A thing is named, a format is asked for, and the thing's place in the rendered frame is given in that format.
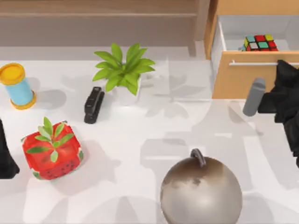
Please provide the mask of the long metal drawer handle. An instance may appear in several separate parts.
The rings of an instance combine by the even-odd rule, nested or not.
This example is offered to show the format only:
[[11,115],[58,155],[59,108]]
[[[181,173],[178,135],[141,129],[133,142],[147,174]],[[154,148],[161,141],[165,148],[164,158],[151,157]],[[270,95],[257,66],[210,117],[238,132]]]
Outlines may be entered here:
[[278,63],[275,62],[262,62],[262,63],[257,63],[257,62],[236,62],[232,61],[228,65],[229,66],[276,66]]

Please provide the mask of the multicoloured puzzle cube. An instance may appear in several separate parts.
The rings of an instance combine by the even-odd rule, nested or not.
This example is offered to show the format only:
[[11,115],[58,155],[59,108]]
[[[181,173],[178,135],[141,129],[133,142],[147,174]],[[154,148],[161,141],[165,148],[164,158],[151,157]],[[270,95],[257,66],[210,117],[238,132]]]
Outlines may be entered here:
[[239,51],[278,51],[277,45],[271,34],[248,35]]

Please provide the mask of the pale wooden drawer front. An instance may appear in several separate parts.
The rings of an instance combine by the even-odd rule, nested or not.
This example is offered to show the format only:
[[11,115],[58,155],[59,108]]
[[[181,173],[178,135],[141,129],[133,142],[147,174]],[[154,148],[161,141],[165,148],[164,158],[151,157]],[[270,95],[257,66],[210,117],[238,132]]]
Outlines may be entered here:
[[282,59],[299,67],[299,51],[224,51],[214,84],[213,99],[245,99],[253,81],[265,79],[270,91],[276,79],[276,66],[229,66],[236,62],[275,62]]

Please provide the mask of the grey drawer inside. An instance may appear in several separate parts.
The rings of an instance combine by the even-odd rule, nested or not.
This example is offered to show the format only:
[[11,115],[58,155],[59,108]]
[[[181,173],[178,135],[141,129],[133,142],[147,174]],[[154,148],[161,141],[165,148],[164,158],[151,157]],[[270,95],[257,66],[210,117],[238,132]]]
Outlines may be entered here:
[[299,15],[220,15],[217,17],[211,63],[217,76],[223,51],[238,51],[249,35],[270,34],[280,51],[299,50]]

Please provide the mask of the wooden cabinet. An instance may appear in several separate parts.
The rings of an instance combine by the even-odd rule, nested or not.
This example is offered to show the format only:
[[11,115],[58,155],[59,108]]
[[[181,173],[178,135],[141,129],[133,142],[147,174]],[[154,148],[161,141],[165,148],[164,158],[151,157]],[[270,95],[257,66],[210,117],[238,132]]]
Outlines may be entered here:
[[204,34],[208,60],[218,15],[299,15],[299,0],[210,0]]

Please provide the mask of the green plant in white pot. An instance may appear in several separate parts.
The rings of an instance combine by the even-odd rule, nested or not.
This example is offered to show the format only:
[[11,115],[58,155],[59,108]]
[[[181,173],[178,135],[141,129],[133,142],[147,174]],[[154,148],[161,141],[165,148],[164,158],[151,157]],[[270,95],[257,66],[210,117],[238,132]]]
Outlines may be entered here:
[[154,72],[156,63],[144,57],[147,48],[142,48],[139,43],[131,45],[125,55],[116,43],[112,43],[110,48],[110,52],[94,52],[102,61],[96,64],[99,70],[93,76],[93,81],[106,80],[106,93],[112,92],[120,105],[133,105],[139,97],[141,75]]

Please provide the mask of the black stapler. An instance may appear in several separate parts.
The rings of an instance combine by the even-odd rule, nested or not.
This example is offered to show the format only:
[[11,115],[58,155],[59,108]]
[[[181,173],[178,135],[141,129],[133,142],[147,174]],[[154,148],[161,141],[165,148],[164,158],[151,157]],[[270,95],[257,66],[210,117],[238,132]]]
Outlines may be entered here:
[[104,98],[104,91],[101,87],[93,87],[90,95],[88,96],[84,106],[84,122],[87,124],[94,124],[97,121],[100,112],[101,104]]

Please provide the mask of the wooden open shelf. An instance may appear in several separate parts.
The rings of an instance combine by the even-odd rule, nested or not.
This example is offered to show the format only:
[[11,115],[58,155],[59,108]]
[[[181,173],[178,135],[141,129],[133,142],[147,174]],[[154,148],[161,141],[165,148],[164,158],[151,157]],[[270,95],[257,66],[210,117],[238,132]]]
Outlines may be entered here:
[[199,0],[0,0],[0,46],[186,46]]

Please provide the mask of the red watermelon plant pot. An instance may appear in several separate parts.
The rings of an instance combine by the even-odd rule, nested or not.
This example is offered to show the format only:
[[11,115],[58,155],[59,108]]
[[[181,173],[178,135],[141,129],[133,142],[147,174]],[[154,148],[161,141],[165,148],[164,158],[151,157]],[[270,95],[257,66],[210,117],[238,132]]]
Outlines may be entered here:
[[47,117],[38,131],[21,140],[25,158],[35,178],[54,180],[78,168],[84,153],[67,121],[52,124]]

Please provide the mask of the blue can with yellow lid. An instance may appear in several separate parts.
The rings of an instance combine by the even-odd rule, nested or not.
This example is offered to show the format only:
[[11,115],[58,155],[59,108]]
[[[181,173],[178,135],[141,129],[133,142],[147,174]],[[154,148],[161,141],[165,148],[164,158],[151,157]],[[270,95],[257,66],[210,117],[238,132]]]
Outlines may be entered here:
[[0,83],[9,96],[10,102],[18,110],[31,108],[36,102],[36,94],[31,89],[24,67],[19,63],[9,63],[0,68]]

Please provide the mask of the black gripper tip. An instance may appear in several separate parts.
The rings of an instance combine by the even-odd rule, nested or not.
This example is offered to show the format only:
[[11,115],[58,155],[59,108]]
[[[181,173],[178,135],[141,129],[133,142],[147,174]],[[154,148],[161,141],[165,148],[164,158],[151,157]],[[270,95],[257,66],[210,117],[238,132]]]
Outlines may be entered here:
[[7,147],[2,120],[0,119],[0,179],[12,179],[20,169]]

